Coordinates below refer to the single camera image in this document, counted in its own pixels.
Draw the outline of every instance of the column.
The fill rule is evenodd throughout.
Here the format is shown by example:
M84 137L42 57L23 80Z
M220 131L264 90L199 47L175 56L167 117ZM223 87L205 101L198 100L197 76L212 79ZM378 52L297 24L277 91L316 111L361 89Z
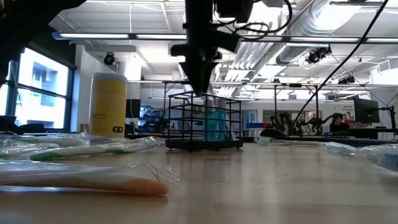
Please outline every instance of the column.
M119 63L119 75L123 75L128 81L141 80L141 66L142 59L136 53L129 53L128 62ZM128 83L127 84L127 99L128 100L139 100L140 99L140 83ZM126 118L126 124L133 121L138 125L138 118Z

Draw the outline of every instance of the blue bottle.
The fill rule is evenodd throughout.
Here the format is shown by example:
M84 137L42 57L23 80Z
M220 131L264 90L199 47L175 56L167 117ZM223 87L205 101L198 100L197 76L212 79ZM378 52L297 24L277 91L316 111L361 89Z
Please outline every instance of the blue bottle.
M226 125L225 125L225 119L226 119L226 111L225 110L216 110L216 118L217 119L222 119L223 121L217 121L218 123L218 130L220 132L217 133L217 140L219 141L224 141L225 140L225 132L226 131Z
M217 121L218 123L218 130L220 132L217 133L217 140L224 141L226 132L226 100L224 99L217 99L217 110L216 110L216 118L222 121Z
M207 106L214 106L214 101L208 99ZM207 129L207 141L216 141L217 140L217 130L218 130L218 123L215 120L216 118L216 110L214 108L206 108L207 112L207 122L205 122L205 127ZM203 140L206 141L206 133L203 135Z

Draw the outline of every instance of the orange object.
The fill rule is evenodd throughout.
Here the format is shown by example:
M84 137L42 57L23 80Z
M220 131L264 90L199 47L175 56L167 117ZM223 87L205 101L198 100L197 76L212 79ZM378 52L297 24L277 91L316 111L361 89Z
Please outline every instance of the orange object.
M169 188L160 182L148 179L135 179L127 181L121 186L123 191L140 195L166 195Z

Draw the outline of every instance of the security camera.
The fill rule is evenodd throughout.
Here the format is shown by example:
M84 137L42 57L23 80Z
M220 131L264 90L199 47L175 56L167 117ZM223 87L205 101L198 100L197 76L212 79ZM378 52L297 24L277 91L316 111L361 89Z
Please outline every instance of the security camera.
M114 57L114 52L108 52L106 53L106 56L104 58L104 63L105 65L114 65L116 64L116 59Z

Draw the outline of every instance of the window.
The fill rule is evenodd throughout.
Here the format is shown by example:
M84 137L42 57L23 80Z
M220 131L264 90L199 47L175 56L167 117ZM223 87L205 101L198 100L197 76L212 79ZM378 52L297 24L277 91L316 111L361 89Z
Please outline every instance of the window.
M7 95L8 95L8 85L3 85L0 89L0 115L6 114Z
M44 124L69 131L72 76L68 67L25 49L19 62L9 64L7 83L0 89L0 115L15 115L18 126Z
M44 124L45 128L63 129L65 99L31 90L18 90L16 125Z
M65 96L68 72L68 67L31 49L25 49L21 54L18 83Z

